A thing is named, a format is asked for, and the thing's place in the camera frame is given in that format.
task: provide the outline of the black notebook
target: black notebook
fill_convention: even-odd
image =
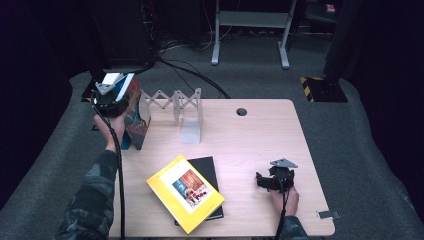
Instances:
[[[195,158],[188,159],[189,163],[199,171],[202,176],[208,180],[208,182],[219,192],[218,181],[216,179],[215,173],[215,165],[213,164],[213,157],[204,157],[204,158]],[[215,210],[205,221],[223,218],[224,210],[222,209],[222,205]]]

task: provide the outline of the gray carpet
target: gray carpet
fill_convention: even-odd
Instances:
[[[210,64],[212,46],[205,50],[173,48],[162,57],[192,64],[231,98],[294,102],[328,205],[342,215],[334,220],[335,234],[326,239],[424,239],[423,223],[407,201],[402,183],[388,169],[371,138],[355,88],[345,80],[340,81],[348,103],[306,100],[300,77],[322,76],[330,43],[296,36],[288,53],[291,68],[283,70],[278,40],[255,37],[223,43],[218,66]],[[204,98],[220,97],[216,89],[201,79],[187,73],[181,75],[192,88],[202,88]],[[0,239],[51,238],[82,176],[103,149],[100,134],[91,131],[94,112],[89,103],[80,102],[90,79],[88,73],[70,79],[74,92],[68,109],[0,213]],[[157,90],[168,95],[174,90],[186,95],[192,93],[175,71],[162,63],[156,63],[137,79],[149,95]]]

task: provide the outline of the dark curtain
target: dark curtain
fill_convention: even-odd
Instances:
[[[101,43],[83,3],[0,1],[1,208],[66,110],[69,79],[102,72]]]
[[[422,1],[345,1],[326,71],[348,76],[357,88],[376,145],[424,221],[422,9]]]

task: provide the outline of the cable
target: cable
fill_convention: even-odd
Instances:
[[[176,69],[179,69],[179,70],[182,70],[182,71],[184,71],[184,72],[187,72],[187,73],[190,73],[190,74],[192,74],[192,75],[194,75],[194,76],[196,76],[196,77],[198,77],[198,78],[201,78],[202,80],[204,80],[205,82],[207,82],[207,83],[209,83],[211,86],[213,86],[214,88],[216,88],[217,90],[218,90],[218,92],[220,92],[222,95],[224,95],[224,97],[226,98],[226,99],[230,99],[230,96],[224,91],[224,89],[222,89],[218,84],[216,84],[214,81],[212,81],[211,79],[209,79],[209,78],[207,78],[207,77],[205,77],[205,76],[203,76],[202,74],[200,74],[199,72],[194,72],[194,71],[191,71],[191,70],[189,70],[189,69],[186,69],[186,68],[183,68],[183,67],[179,67],[179,66],[177,66],[177,65],[174,65],[174,64],[172,64],[172,63],[169,63],[169,62],[167,62],[167,61],[165,61],[162,57],[160,57],[160,56],[157,56],[157,60],[159,61],[159,62],[161,62],[161,63],[163,63],[163,64],[165,64],[165,65],[168,65],[168,66],[170,66],[170,67],[172,67],[172,68],[176,68]]]
[[[109,128],[113,141],[115,142],[116,155],[118,156],[118,178],[119,178],[119,197],[121,202],[121,240],[125,239],[125,197],[124,197],[124,177],[122,172],[122,153],[121,146],[119,145],[118,137],[116,136],[115,129],[112,128],[110,122],[100,113],[94,104],[94,91],[91,93],[91,106],[97,115],[100,116],[102,121]]]
[[[289,189],[285,189],[282,185],[280,186],[280,191],[281,191],[281,194],[283,194],[283,210],[281,211],[281,214],[280,214],[280,222],[278,223],[277,233],[275,234],[275,240],[280,239],[281,231],[283,230],[283,227],[284,227],[284,218],[286,216],[286,205],[287,205],[287,201],[289,199],[289,194],[290,194]]]

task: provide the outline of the yellow book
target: yellow book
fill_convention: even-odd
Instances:
[[[224,202],[222,195],[182,155],[146,182],[187,234]]]

